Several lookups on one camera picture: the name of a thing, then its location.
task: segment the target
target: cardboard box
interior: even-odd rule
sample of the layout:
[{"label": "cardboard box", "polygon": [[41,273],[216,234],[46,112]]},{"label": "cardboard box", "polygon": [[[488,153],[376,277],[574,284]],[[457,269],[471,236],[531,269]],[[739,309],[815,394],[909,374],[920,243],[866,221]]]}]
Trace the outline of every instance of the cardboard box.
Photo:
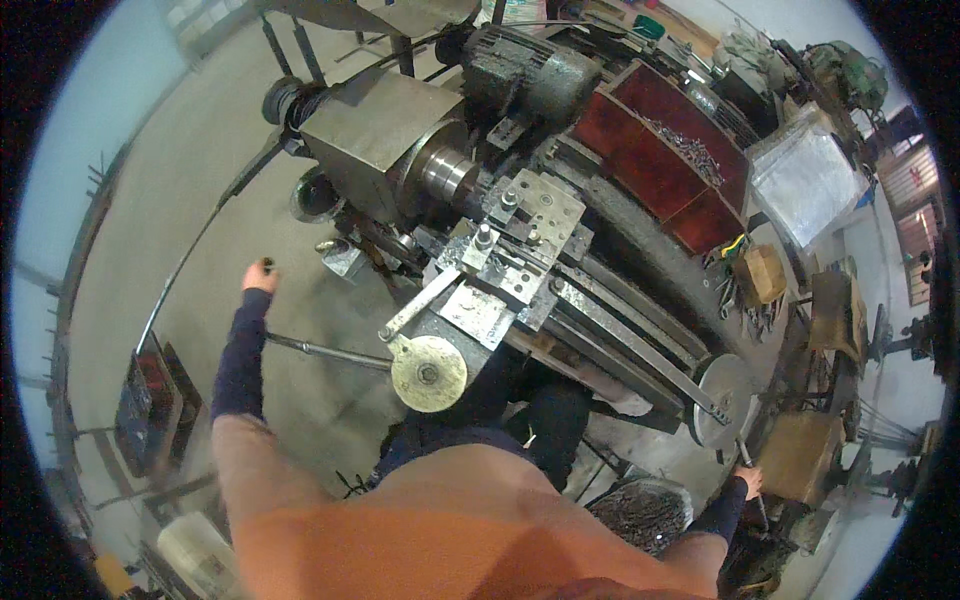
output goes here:
[{"label": "cardboard box", "polygon": [[767,304],[786,291],[783,263],[772,244],[748,248],[733,263],[733,272],[743,288],[743,299],[748,306]]}]

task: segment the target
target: dark blue sleeve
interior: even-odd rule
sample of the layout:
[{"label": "dark blue sleeve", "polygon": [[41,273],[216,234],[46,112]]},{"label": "dark blue sleeve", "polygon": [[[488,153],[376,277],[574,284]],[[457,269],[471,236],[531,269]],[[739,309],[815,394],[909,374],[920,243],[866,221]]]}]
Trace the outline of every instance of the dark blue sleeve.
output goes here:
[{"label": "dark blue sleeve", "polygon": [[729,546],[746,502],[747,482],[743,477],[731,477],[720,489],[720,495],[710,502],[697,520],[690,523],[686,531],[703,531],[723,536]]},{"label": "dark blue sleeve", "polygon": [[267,339],[264,317],[271,299],[263,290],[244,290],[243,304],[233,315],[233,326],[213,381],[211,421],[221,415],[253,415],[263,420],[260,357]]}]

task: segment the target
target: concrete floor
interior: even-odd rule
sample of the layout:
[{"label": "concrete floor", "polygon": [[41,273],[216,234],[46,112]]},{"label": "concrete floor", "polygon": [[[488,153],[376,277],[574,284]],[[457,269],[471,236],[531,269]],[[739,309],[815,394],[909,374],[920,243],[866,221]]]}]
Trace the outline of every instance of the concrete floor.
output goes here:
[{"label": "concrete floor", "polygon": [[[277,15],[272,20],[295,73],[306,79],[289,21]],[[376,59],[360,52],[335,63],[334,57],[355,47],[353,33],[304,25],[329,83],[346,79]],[[373,48],[380,56],[390,53],[387,41]],[[421,76],[438,67],[432,51],[417,58]],[[259,26],[251,24],[183,80],[133,143],[112,208],[87,261],[74,311],[69,387],[78,428],[113,424],[130,352],[163,281],[224,188],[272,130],[260,116],[260,105],[280,76]],[[289,214],[290,190],[312,164],[280,155],[231,200],[159,315],[157,338],[174,346],[207,402],[240,299],[241,276],[260,256],[273,257],[283,271],[268,315],[272,331],[389,357],[375,334],[396,311],[387,289],[370,271],[356,286],[331,274],[313,247],[328,239],[333,228],[306,225]],[[369,473],[388,425],[402,414],[388,376],[273,346],[264,351],[263,372],[266,416],[295,460],[334,494],[345,492],[335,469],[350,479],[354,473]],[[208,431],[204,411],[187,459],[171,483],[212,471]],[[717,465],[712,451],[696,445],[685,425],[677,435],[668,436],[594,416],[588,435],[644,470],[687,486],[698,511],[729,468]],[[77,450],[89,502],[116,495],[92,441],[80,438]],[[595,464],[595,457],[582,457],[577,476]],[[146,485],[144,480],[131,481],[135,489]],[[202,506],[204,501],[195,499],[193,504]],[[141,514],[136,500],[93,513],[94,545],[132,562],[142,532],[147,531]]]}]

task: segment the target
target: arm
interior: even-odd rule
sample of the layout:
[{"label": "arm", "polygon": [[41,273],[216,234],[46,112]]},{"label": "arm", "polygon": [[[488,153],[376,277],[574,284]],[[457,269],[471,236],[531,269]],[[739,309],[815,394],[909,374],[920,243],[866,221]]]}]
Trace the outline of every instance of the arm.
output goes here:
[{"label": "arm", "polygon": [[243,304],[233,317],[213,385],[213,457],[232,524],[333,500],[310,473],[286,460],[263,417],[264,317],[277,280],[276,271],[267,274],[262,261],[247,270]]},{"label": "arm", "polygon": [[663,553],[663,561],[699,581],[716,595],[716,581],[727,558],[740,513],[747,500],[759,495],[763,474],[758,468],[737,467],[686,532]]}]

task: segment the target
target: hand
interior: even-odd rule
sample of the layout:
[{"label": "hand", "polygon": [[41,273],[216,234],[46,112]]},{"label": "hand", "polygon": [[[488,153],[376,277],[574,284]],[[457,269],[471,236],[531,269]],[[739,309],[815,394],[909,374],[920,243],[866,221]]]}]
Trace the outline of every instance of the hand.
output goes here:
[{"label": "hand", "polygon": [[747,499],[753,500],[760,495],[763,486],[763,471],[759,468],[736,467],[734,477],[740,477],[747,482]]},{"label": "hand", "polygon": [[270,274],[267,275],[267,260],[267,258],[261,258],[247,267],[247,272],[243,275],[244,290],[256,288],[271,295],[276,292],[276,287],[280,283],[280,273],[276,267],[271,267]]}]

